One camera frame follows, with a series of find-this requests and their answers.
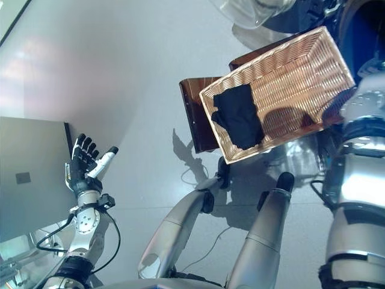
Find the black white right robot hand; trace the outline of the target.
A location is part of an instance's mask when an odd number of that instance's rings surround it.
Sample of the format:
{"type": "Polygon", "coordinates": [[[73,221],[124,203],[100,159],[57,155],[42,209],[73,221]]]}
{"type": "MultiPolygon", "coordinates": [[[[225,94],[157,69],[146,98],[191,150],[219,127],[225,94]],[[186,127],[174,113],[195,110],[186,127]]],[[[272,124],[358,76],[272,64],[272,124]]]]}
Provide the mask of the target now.
{"type": "Polygon", "coordinates": [[[384,60],[372,58],[366,61],[357,72],[357,75],[364,78],[368,75],[384,72],[384,60]]]}

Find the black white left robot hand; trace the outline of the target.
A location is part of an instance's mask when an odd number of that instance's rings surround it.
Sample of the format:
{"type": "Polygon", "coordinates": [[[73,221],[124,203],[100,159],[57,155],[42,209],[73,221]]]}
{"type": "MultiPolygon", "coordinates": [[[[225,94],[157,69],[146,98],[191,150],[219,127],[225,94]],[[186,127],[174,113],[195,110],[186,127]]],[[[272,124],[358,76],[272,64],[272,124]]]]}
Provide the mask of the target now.
{"type": "Polygon", "coordinates": [[[112,146],[100,158],[95,142],[80,134],[73,145],[71,159],[64,165],[65,183],[75,196],[95,190],[101,192],[102,182],[97,178],[117,155],[119,148],[112,146]]]}

